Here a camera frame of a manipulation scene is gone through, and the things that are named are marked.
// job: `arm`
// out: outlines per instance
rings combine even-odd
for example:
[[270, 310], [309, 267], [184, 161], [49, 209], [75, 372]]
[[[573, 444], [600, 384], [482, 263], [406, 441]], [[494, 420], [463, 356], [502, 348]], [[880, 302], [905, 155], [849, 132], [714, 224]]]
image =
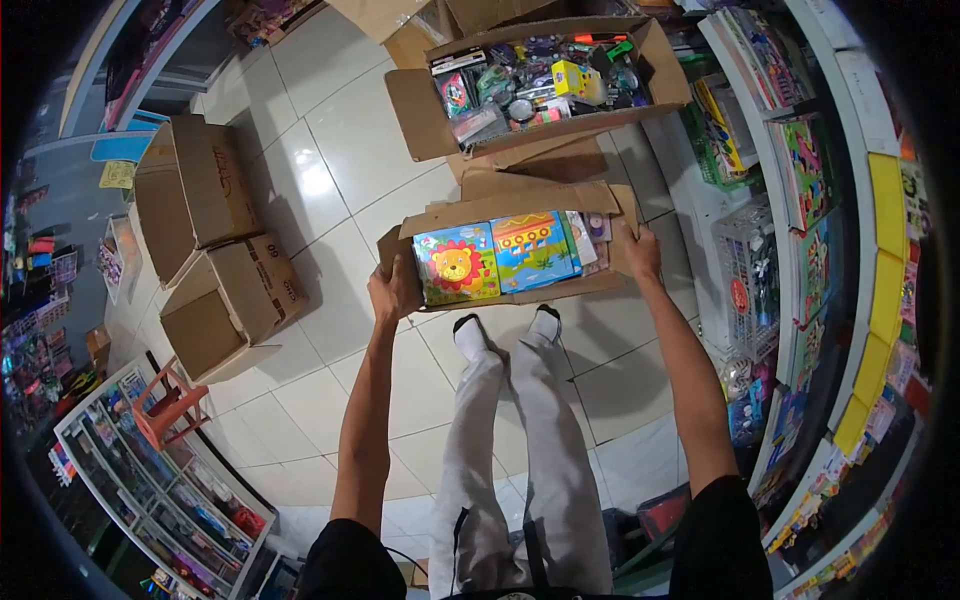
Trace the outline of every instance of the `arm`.
[[348, 518], [380, 535], [383, 492], [390, 473], [387, 422], [390, 416], [391, 370], [394, 362], [396, 325], [409, 314], [402, 259], [394, 260], [388, 278], [379, 267], [370, 276], [367, 290], [375, 323], [363, 365], [340, 428], [337, 487], [330, 520]]
[[622, 221], [624, 240], [636, 284], [653, 315], [660, 351], [673, 389], [677, 433], [684, 445], [690, 493], [696, 497], [713, 480], [738, 474], [720, 380], [684, 315], [660, 282], [660, 242], [641, 225], [640, 237]]

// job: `black shirt sleeve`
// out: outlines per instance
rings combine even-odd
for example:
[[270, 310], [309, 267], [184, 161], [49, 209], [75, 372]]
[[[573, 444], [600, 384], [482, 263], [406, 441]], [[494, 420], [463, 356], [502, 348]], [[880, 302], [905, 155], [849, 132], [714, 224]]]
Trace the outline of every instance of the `black shirt sleeve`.
[[373, 532], [348, 518], [326, 524], [300, 572], [297, 600], [402, 600], [400, 569]]
[[769, 598], [770, 567], [760, 522], [743, 480], [716, 479], [687, 508], [677, 528], [670, 598]]

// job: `hand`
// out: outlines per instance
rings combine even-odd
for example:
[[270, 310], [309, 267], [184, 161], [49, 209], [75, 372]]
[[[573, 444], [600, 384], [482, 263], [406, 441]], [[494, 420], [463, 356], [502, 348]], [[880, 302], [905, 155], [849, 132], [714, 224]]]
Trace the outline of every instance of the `hand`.
[[637, 226], [639, 239], [634, 237], [633, 230], [622, 219], [617, 221], [617, 227], [617, 237], [622, 240], [623, 250], [636, 282], [641, 288], [651, 283], [659, 284], [660, 240], [653, 231], [643, 225]]
[[416, 301], [409, 298], [411, 286], [405, 280], [408, 276], [400, 254], [394, 256], [394, 266], [389, 274], [385, 274], [380, 265], [373, 270], [367, 282], [367, 292], [379, 324], [396, 324], [417, 309]]

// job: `red plastic stool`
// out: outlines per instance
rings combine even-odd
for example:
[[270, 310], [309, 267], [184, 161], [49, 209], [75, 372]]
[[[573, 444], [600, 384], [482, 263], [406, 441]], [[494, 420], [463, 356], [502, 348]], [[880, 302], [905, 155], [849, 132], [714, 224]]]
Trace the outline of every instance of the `red plastic stool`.
[[[210, 420], [210, 417], [205, 417], [200, 411], [200, 401], [206, 396], [208, 391], [207, 387], [202, 385], [191, 388], [187, 385], [186, 381], [173, 369], [176, 361], [176, 356], [171, 358], [170, 362], [156, 374], [156, 377], [150, 382], [150, 385], [147, 386], [140, 396], [137, 397], [136, 402], [133, 403], [133, 420], [136, 422], [136, 426], [140, 430], [140, 433], [143, 434], [143, 437], [146, 438], [147, 441], [150, 442], [150, 445], [157, 451], [162, 451], [166, 445], [179, 440]], [[171, 389], [163, 400], [151, 407], [149, 412], [144, 411], [143, 403], [146, 401], [147, 396], [150, 395], [150, 391], [156, 387], [157, 383], [163, 381], [163, 378], [166, 376], [173, 379], [178, 387]], [[180, 391], [185, 391], [185, 394], [180, 396]], [[187, 411], [191, 408], [194, 409], [195, 413], [192, 418], [187, 414]], [[174, 437], [164, 441], [164, 434], [166, 434], [167, 430], [170, 429], [180, 417], [186, 417], [189, 425]]]

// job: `tiled floor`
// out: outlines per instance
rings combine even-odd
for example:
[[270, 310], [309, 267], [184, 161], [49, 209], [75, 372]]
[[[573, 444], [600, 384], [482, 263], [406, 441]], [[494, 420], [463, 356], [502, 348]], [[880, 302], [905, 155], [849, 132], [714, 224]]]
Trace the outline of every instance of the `tiled floor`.
[[[271, 339], [283, 344], [279, 354], [211, 386], [204, 408], [213, 421], [204, 432], [278, 506], [284, 534], [304, 552], [329, 516], [340, 423], [372, 330], [366, 283], [375, 242], [426, 204], [459, 198], [444, 161], [414, 162], [407, 154], [383, 85], [392, 68], [383, 48], [326, 9], [276, 48], [233, 61], [194, 103], [208, 122], [239, 130], [260, 216], [278, 233], [311, 296], [299, 319]], [[643, 220], [662, 240], [668, 289], [694, 320], [680, 228], [642, 130], [604, 133], [599, 142], [609, 171], [598, 179], [634, 186]], [[144, 266], [132, 297], [107, 309], [115, 362], [145, 348], [161, 363], [173, 355], [157, 316], [166, 295], [141, 251]], [[686, 481], [673, 399], [639, 292], [591, 294], [554, 306], [564, 320], [564, 399], [590, 448], [604, 507], [632, 510]], [[494, 306], [477, 312], [494, 341], [509, 349], [533, 311]], [[383, 536], [415, 557], [426, 553], [431, 494], [439, 486], [454, 386], [465, 365], [451, 337], [458, 316], [414, 315], [396, 336]], [[518, 528], [527, 459], [513, 404], [501, 402], [494, 436], [497, 497]]]

